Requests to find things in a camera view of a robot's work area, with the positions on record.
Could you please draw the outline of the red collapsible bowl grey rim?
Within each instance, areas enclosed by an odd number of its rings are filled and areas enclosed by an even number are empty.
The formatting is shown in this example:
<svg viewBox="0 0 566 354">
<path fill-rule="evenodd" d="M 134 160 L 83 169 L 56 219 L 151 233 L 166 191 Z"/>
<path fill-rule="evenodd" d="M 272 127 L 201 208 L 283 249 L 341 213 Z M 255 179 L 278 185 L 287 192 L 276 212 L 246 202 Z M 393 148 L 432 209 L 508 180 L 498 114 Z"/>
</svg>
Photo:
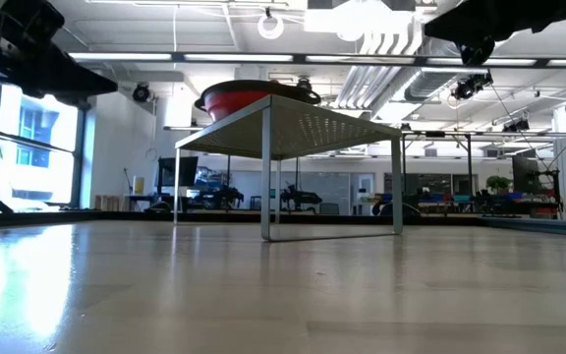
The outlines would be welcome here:
<svg viewBox="0 0 566 354">
<path fill-rule="evenodd" d="M 268 95 L 283 96 L 311 105 L 321 103 L 321 97 L 311 89 L 277 82 L 236 80 L 205 89 L 194 102 L 194 107 L 218 122 Z"/>
</svg>

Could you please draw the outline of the black gantry frame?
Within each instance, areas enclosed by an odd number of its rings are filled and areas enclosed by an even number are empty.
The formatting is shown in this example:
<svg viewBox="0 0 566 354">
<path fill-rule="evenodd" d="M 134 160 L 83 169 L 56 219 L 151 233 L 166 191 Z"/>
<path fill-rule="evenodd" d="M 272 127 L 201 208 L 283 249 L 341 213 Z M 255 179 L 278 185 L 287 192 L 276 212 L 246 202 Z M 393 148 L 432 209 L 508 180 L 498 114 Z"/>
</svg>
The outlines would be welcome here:
<svg viewBox="0 0 566 354">
<path fill-rule="evenodd" d="M 407 137 L 413 136 L 415 140 L 418 138 L 426 139 L 446 139 L 451 138 L 456 144 L 467 152 L 467 165 L 468 165 L 468 178 L 469 178 L 469 189 L 468 195 L 472 197 L 474 192 L 474 173 L 473 173 L 473 150 L 472 150 L 472 134 L 458 131 L 403 131 L 401 138 L 401 161 L 402 161 L 402 189 L 403 194 L 408 192 L 407 182 L 407 148 L 409 145 L 406 144 Z"/>
</svg>

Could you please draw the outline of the black aluminium table frame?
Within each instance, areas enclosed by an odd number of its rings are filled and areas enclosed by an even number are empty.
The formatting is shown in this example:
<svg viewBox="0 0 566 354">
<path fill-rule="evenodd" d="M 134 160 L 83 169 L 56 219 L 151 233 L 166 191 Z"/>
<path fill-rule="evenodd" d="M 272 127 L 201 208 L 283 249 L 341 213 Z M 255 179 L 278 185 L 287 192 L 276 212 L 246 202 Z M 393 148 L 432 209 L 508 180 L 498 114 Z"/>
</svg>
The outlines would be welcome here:
<svg viewBox="0 0 566 354">
<path fill-rule="evenodd" d="M 171 212 L 127 212 L 56 210 L 48 212 L 14 212 L 0 201 L 0 227 L 46 225 L 82 221 L 173 221 Z M 179 213 L 179 222 L 198 223 L 259 223 L 258 213 Z M 392 216 L 340 216 L 281 213 L 281 223 L 329 225 L 392 225 Z M 485 226 L 481 217 L 404 216 L 404 225 L 416 226 Z"/>
</svg>

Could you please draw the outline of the pale green perforated metal shelf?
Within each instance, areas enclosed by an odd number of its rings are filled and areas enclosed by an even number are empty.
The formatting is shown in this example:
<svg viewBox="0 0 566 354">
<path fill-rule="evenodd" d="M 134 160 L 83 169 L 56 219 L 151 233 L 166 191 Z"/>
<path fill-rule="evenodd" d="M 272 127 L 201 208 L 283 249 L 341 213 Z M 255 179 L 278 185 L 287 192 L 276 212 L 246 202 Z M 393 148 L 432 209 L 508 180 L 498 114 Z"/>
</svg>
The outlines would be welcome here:
<svg viewBox="0 0 566 354">
<path fill-rule="evenodd" d="M 399 235 L 403 232 L 402 133 L 370 121 L 297 100 L 268 95 L 223 120 L 181 139 L 181 152 L 220 153 L 261 160 L 259 230 L 265 242 L 295 242 Z M 280 198 L 270 204 L 271 168 L 281 183 L 282 162 L 288 159 L 382 141 L 391 143 L 392 226 L 366 234 L 359 226 L 301 225 L 281 222 Z"/>
</svg>

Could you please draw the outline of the green potted plant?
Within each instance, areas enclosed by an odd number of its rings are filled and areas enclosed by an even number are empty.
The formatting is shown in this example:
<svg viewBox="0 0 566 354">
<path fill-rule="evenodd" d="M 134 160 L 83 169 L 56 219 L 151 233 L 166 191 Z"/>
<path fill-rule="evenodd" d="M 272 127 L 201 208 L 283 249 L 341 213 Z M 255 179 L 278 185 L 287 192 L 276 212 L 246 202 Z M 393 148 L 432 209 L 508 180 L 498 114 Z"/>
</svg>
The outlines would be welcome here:
<svg viewBox="0 0 566 354">
<path fill-rule="evenodd" d="M 489 176 L 486 179 L 486 188 L 493 192 L 494 194 L 507 193 L 512 185 L 513 181 L 503 176 Z"/>
</svg>

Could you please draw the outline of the black monitor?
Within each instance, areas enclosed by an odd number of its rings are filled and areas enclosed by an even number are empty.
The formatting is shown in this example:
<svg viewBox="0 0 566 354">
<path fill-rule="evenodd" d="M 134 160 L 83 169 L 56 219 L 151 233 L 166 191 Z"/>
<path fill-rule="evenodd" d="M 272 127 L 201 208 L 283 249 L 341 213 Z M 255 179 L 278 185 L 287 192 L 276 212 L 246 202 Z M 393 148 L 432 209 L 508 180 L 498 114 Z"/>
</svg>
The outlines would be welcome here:
<svg viewBox="0 0 566 354">
<path fill-rule="evenodd" d="M 157 187 L 173 187 L 175 178 L 179 177 L 180 187 L 192 187 L 197 178 L 198 158 L 181 157 L 176 163 L 175 157 L 159 158 L 157 172 Z"/>
</svg>

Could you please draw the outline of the tan wooden blocks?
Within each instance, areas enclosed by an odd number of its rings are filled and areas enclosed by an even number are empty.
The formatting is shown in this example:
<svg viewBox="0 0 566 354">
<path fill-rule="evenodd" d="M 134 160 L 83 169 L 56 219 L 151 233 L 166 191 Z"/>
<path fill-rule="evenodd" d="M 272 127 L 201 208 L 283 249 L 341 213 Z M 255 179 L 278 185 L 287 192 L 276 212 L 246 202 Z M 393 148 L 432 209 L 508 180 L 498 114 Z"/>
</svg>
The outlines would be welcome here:
<svg viewBox="0 0 566 354">
<path fill-rule="evenodd" d="M 94 207 L 101 211 L 127 211 L 127 201 L 124 197 L 113 195 L 96 195 Z"/>
</svg>

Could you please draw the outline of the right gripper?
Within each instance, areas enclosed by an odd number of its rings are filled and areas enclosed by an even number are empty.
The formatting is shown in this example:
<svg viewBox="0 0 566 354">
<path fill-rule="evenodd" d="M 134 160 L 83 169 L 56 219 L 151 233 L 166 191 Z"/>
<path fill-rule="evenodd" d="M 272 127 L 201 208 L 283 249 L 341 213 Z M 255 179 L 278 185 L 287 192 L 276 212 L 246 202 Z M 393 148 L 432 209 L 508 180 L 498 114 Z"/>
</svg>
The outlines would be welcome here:
<svg viewBox="0 0 566 354">
<path fill-rule="evenodd" d="M 481 65 L 498 41 L 566 21 L 566 0 L 466 0 L 424 25 L 428 37 L 458 43 L 465 65 Z"/>
</svg>

